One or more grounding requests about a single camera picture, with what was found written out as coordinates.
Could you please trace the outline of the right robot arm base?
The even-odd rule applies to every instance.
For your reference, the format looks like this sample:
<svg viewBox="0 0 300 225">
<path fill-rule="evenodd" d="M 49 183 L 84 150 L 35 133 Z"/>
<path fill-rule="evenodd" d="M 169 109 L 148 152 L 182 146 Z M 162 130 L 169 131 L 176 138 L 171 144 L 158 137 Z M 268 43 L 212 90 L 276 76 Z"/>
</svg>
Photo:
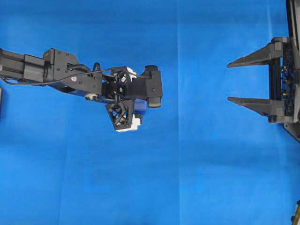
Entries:
<svg viewBox="0 0 300 225">
<path fill-rule="evenodd" d="M 286 1 L 289 39 L 291 45 L 288 65 L 288 91 L 292 102 L 293 123 L 285 124 L 284 128 L 297 141 L 300 140 L 300 2 L 298 0 Z"/>
</svg>

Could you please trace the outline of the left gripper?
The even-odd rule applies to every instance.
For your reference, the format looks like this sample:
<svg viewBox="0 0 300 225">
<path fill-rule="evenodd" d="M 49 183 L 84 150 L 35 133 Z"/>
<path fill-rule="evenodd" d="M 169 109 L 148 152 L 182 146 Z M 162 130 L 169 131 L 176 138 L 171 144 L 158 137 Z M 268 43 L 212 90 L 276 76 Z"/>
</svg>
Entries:
<svg viewBox="0 0 300 225">
<path fill-rule="evenodd" d="M 135 131 L 142 124 L 143 116 L 135 113 L 135 101 L 122 100 L 127 97 L 133 78 L 137 78 L 136 72 L 126 66 L 112 69 L 110 74 L 102 73 L 100 99 L 109 103 L 105 107 L 117 132 Z"/>
</svg>

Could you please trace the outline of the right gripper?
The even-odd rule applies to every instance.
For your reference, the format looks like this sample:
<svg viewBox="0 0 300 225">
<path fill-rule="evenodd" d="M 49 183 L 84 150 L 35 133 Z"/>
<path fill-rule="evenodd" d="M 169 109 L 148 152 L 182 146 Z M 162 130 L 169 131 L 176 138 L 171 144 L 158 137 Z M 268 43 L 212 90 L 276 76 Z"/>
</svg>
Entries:
<svg viewBox="0 0 300 225">
<path fill-rule="evenodd" d="M 228 68 L 269 63 L 270 99 L 228 97 L 227 100 L 268 118 L 269 123 L 300 121 L 300 51 L 292 37 L 271 43 L 227 65 Z"/>
</svg>

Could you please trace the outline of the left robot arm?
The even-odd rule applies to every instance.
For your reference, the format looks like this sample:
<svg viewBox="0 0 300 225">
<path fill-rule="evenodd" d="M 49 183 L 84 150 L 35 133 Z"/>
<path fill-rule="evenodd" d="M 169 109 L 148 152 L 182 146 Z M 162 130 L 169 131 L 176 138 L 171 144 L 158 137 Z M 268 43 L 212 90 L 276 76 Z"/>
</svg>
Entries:
<svg viewBox="0 0 300 225">
<path fill-rule="evenodd" d="M 137 78 L 130 68 L 90 68 L 68 52 L 49 49 L 43 57 L 17 54 L 1 49 L 0 78 L 15 86 L 49 86 L 60 92 L 105 104 L 117 132 L 135 131 L 143 116 L 135 112 L 135 98 L 127 97 L 126 88 Z"/>
</svg>

